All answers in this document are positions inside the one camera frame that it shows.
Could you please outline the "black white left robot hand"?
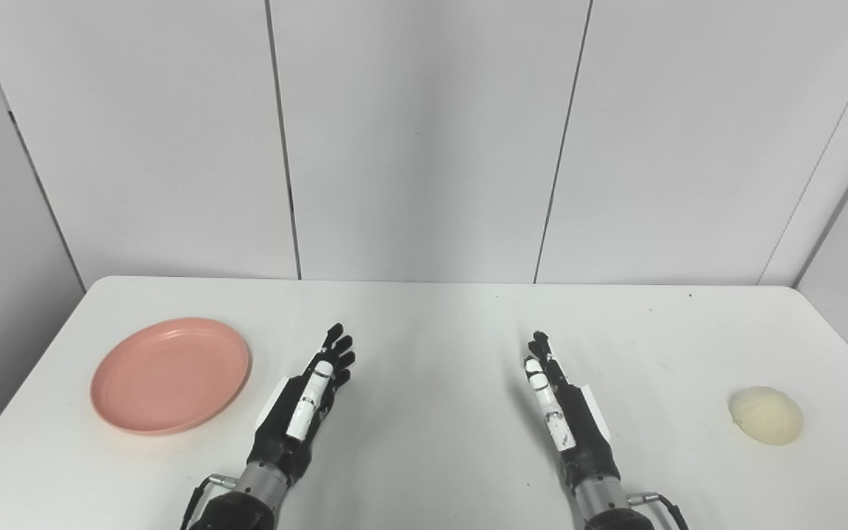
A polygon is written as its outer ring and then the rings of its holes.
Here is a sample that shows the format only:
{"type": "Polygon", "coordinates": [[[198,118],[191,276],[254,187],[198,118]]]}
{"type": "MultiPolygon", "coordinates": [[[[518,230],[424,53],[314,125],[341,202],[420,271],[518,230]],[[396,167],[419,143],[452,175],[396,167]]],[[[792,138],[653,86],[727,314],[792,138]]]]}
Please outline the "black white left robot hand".
{"type": "Polygon", "coordinates": [[[356,362],[353,337],[336,323],[300,375],[287,379],[268,416],[255,431],[248,464],[265,463],[295,484],[312,460],[312,444],[319,427],[332,410],[336,393],[350,381],[356,362]]]}

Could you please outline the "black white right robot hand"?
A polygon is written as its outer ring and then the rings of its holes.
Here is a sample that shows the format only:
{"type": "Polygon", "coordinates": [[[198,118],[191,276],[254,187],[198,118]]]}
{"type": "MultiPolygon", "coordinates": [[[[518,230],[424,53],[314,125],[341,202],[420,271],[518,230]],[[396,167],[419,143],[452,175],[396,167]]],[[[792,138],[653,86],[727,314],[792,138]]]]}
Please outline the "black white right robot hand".
{"type": "Polygon", "coordinates": [[[583,389],[565,376],[548,335],[541,330],[533,332],[528,349],[523,369],[561,460],[565,485],[574,490],[589,479],[620,479],[609,440],[601,432],[583,389]]]}

